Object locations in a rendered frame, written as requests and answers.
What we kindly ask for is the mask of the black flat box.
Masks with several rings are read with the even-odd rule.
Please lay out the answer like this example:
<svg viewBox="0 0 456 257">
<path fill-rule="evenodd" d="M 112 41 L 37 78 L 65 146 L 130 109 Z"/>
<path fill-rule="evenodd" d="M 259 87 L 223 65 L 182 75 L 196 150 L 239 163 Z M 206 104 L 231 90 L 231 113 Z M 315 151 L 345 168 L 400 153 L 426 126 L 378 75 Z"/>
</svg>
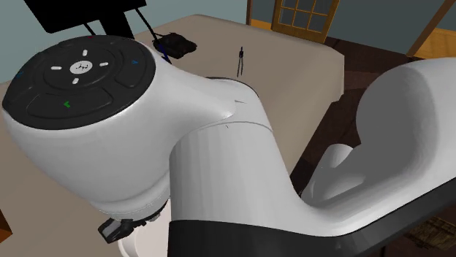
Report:
<svg viewBox="0 0 456 257">
<path fill-rule="evenodd" d="M 196 43 L 174 32 L 161 35 L 157 40 L 153 40 L 153 46 L 159 52 L 164 51 L 167 57 L 175 59 L 182 58 L 185 54 L 192 53 L 197 49 Z"/>
</svg>

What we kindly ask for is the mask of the black monitor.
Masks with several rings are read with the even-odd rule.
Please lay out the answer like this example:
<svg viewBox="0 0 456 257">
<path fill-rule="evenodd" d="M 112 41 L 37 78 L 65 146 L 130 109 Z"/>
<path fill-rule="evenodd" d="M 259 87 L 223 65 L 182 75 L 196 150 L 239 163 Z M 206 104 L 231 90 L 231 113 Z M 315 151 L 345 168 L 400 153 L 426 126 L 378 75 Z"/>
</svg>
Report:
<svg viewBox="0 0 456 257">
<path fill-rule="evenodd" d="M 107 35 L 133 38 L 125 13 L 146 0 L 24 0 L 43 29 L 56 33 L 98 20 Z"/>
</svg>

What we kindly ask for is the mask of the beige table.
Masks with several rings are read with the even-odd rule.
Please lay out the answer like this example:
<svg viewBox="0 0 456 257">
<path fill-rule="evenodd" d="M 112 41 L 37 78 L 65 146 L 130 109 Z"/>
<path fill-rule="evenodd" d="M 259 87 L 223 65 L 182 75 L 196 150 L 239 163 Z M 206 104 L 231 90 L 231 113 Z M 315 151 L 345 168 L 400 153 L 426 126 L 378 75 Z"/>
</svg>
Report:
<svg viewBox="0 0 456 257">
<path fill-rule="evenodd" d="M 193 41 L 175 65 L 203 77 L 236 78 L 259 94 L 288 171 L 329 105 L 343 93 L 344 58 L 325 45 L 206 15 L 157 26 Z M 0 257 L 122 257 L 98 226 L 105 215 L 39 171 L 13 143 L 0 115 L 0 210 L 12 234 Z"/>
</svg>

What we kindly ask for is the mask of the wooden door with glass panes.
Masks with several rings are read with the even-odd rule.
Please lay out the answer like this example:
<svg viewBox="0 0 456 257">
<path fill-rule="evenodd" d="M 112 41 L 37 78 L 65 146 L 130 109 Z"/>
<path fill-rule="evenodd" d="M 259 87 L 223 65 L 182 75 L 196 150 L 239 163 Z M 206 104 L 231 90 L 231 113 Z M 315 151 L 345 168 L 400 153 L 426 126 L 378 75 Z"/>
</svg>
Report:
<svg viewBox="0 0 456 257">
<path fill-rule="evenodd" d="M 323 44 L 340 0 L 275 0 L 271 30 Z"/>
</svg>

